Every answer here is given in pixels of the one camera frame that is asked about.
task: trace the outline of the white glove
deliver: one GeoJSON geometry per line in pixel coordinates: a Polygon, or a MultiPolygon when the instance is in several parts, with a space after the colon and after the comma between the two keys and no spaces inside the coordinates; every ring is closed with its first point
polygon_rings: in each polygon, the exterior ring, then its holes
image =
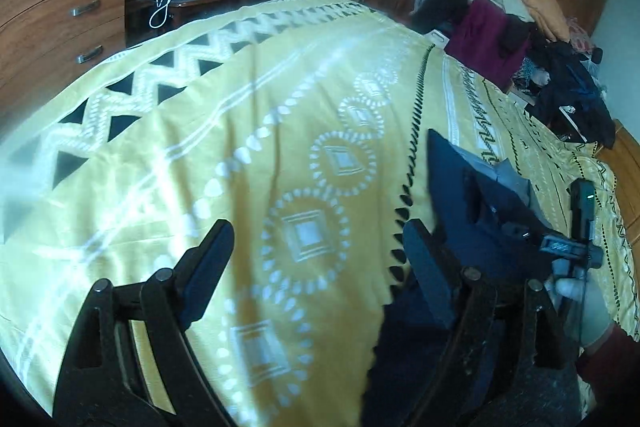
{"type": "Polygon", "coordinates": [[[569,308],[564,333],[584,348],[596,343],[599,345],[598,341],[608,336],[614,322],[607,310],[602,291],[591,274],[588,274],[586,284],[584,279],[559,279],[555,290],[558,295],[574,301],[569,308]],[[584,309],[581,309],[583,293],[584,309]]]}

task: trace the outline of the maroon cloth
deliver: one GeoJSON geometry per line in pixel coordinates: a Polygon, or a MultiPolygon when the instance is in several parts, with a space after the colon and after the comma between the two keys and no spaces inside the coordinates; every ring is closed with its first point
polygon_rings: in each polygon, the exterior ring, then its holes
{"type": "Polygon", "coordinates": [[[498,40],[507,27],[507,14],[489,0],[473,0],[463,21],[455,28],[444,51],[493,82],[503,92],[524,60],[527,38],[511,55],[500,56],[498,40]]]}
{"type": "MultiPolygon", "coordinates": [[[[578,375],[590,384],[596,401],[605,403],[609,396],[622,393],[630,379],[637,380],[640,344],[616,324],[600,349],[591,356],[583,353],[575,367],[578,375]]],[[[636,421],[636,425],[640,425],[640,417],[636,417],[636,421]]]]}

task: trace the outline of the door handle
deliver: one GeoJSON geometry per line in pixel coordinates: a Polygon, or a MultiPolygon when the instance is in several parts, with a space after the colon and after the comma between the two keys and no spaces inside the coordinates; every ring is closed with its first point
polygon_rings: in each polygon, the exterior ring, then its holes
{"type": "Polygon", "coordinates": [[[90,2],[89,4],[85,4],[84,6],[78,6],[78,8],[73,8],[70,13],[72,17],[78,17],[83,13],[91,12],[93,10],[97,10],[100,7],[100,0],[95,0],[90,2]]]}
{"type": "Polygon", "coordinates": [[[102,46],[98,46],[97,48],[92,49],[90,52],[85,53],[84,55],[78,55],[78,57],[76,57],[76,62],[78,64],[83,64],[88,60],[91,60],[92,58],[97,57],[98,55],[100,55],[102,53],[103,47],[102,46]]]}

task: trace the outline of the person's arm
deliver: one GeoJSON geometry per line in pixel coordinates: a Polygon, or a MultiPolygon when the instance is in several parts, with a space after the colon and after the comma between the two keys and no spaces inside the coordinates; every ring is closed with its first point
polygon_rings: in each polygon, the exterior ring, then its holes
{"type": "Polygon", "coordinates": [[[606,402],[607,397],[621,394],[631,378],[640,371],[640,344],[634,341],[610,317],[598,284],[589,279],[587,284],[577,279],[561,279],[556,282],[556,292],[578,306],[584,296],[584,312],[580,317],[570,317],[565,326],[566,333],[577,340],[581,331],[580,345],[584,352],[576,362],[580,377],[590,384],[596,401],[606,402]]]}

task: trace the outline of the bed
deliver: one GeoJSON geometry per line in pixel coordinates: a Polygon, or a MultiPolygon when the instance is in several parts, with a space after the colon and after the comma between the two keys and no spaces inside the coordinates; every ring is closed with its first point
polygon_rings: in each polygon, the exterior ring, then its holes
{"type": "MultiPolygon", "coordinates": [[[[277,0],[114,55],[4,140],[3,352],[50,412],[92,283],[173,266],[225,218],[236,247],[187,332],[213,388],[240,425],[357,425],[382,306],[409,270],[401,226],[434,225],[429,128],[488,162],[508,158],[563,233],[566,188],[595,183],[606,263],[594,275],[638,338],[614,176],[591,146],[558,141],[365,6],[277,0]]],[[[171,410],[143,325],[134,330],[154,402],[171,410]]]]}

